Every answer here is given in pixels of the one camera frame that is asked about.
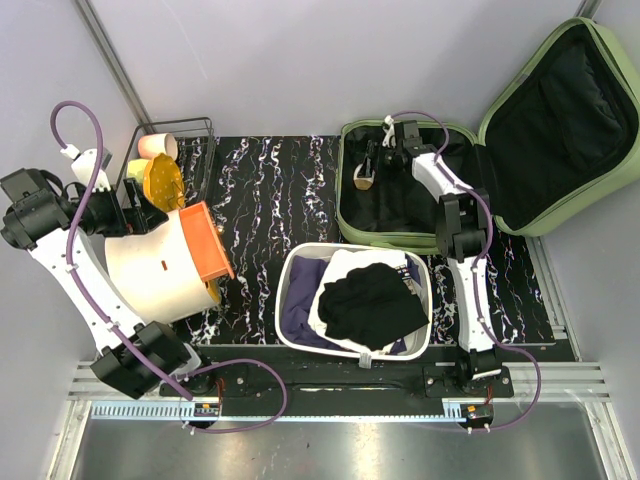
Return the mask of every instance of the orange container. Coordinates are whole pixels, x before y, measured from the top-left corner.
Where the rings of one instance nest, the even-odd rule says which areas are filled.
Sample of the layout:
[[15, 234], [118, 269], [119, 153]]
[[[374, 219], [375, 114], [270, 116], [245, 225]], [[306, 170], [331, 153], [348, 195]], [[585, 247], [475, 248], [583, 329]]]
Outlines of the orange container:
[[229, 275], [233, 269], [205, 202], [180, 210], [180, 223], [191, 258], [203, 282]]

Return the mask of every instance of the suitcase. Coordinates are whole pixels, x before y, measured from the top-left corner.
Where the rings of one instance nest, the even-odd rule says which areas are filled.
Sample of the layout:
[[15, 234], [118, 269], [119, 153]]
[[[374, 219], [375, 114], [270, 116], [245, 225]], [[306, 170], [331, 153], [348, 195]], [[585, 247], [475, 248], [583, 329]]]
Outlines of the suitcase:
[[[544, 235], [640, 178], [639, 95], [640, 77], [613, 33], [572, 18], [493, 103], [477, 136], [446, 124], [451, 139], [443, 158], [462, 180], [488, 191], [500, 230]], [[437, 253], [436, 203], [410, 167], [385, 166], [379, 148], [373, 187], [354, 186], [369, 140], [384, 138], [382, 123], [362, 120], [342, 129], [340, 230], [351, 243]], [[425, 143], [442, 144], [436, 123], [418, 125]]]

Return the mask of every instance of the plastic bin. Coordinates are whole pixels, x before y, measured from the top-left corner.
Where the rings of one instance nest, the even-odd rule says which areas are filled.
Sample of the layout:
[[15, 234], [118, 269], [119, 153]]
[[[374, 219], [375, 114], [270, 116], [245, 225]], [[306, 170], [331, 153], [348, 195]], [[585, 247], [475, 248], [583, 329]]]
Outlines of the plastic bin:
[[337, 357], [347, 358], [359, 358], [360, 366], [369, 368], [372, 360], [385, 360], [394, 362], [406, 362], [418, 358], [424, 353], [429, 344], [431, 338], [431, 325], [432, 325], [432, 299], [431, 299], [431, 283], [429, 281], [429, 272], [427, 266], [414, 253], [405, 252], [411, 260], [418, 266], [420, 271], [420, 286], [423, 289], [424, 295], [422, 296], [422, 302], [424, 310], [427, 313], [429, 323], [424, 327], [416, 330], [415, 332], [404, 337], [404, 341], [407, 345], [407, 350], [399, 355], [384, 355], [384, 354], [360, 354], [358, 352], [340, 352], [335, 350], [328, 350], [325, 348], [308, 347], [306, 345], [299, 345], [287, 340], [280, 330], [280, 316], [284, 309], [284, 301], [287, 298], [287, 292], [289, 291], [289, 274], [291, 273], [291, 265], [295, 257], [305, 258], [322, 258], [329, 261], [331, 256], [337, 250], [349, 250], [356, 252], [359, 250], [384, 250], [376, 247], [366, 247], [361, 245], [345, 245], [341, 243], [304, 243], [294, 248], [287, 257], [284, 267], [282, 269], [282, 275], [280, 276], [280, 283], [278, 285], [278, 294], [276, 296], [276, 333], [280, 341], [288, 347], [295, 348], [296, 350], [304, 350], [305, 352], [320, 353], [322, 355], [333, 355]]

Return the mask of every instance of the white cloth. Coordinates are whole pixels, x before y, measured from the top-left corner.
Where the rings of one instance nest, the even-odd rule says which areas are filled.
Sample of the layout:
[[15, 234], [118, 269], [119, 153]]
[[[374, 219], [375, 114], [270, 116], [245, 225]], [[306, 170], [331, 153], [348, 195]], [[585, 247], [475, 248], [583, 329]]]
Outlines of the white cloth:
[[[342, 348], [351, 350], [354, 352], [366, 352], [373, 353], [368, 347], [355, 343], [349, 339], [338, 340], [335, 338], [327, 337], [327, 324], [320, 320], [318, 315], [318, 304], [320, 302], [320, 295], [324, 293], [325, 283], [335, 282], [341, 278], [345, 278], [347, 273], [356, 268], [365, 268], [374, 263], [386, 263], [392, 268], [406, 267], [407, 258], [404, 252], [400, 250], [361, 250], [358, 252], [350, 252], [348, 250], [338, 250], [331, 257], [329, 265], [324, 272], [324, 276], [320, 281], [320, 286], [316, 292], [316, 296], [311, 304], [311, 311], [309, 312], [309, 326], [322, 338], [326, 338], [330, 342], [340, 345]], [[376, 353], [388, 354], [391, 352], [393, 343], [385, 345], [382, 350], [378, 350]]]

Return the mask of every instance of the black marble surface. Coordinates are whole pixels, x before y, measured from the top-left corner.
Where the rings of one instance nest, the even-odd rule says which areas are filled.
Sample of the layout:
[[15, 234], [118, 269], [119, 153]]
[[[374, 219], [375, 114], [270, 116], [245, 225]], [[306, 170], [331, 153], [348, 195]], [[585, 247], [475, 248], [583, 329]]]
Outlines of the black marble surface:
[[[291, 249], [342, 241], [336, 222], [339, 137], [227, 137], [217, 140], [214, 168], [194, 180], [202, 142], [185, 142], [179, 162], [190, 203], [206, 198], [236, 279], [220, 282], [223, 303], [174, 325], [196, 344], [279, 343], [274, 326], [278, 281]], [[491, 319], [507, 342], [554, 342], [526, 242], [497, 232], [489, 252]], [[451, 272], [440, 256], [424, 257], [433, 290], [432, 343], [457, 337]]]

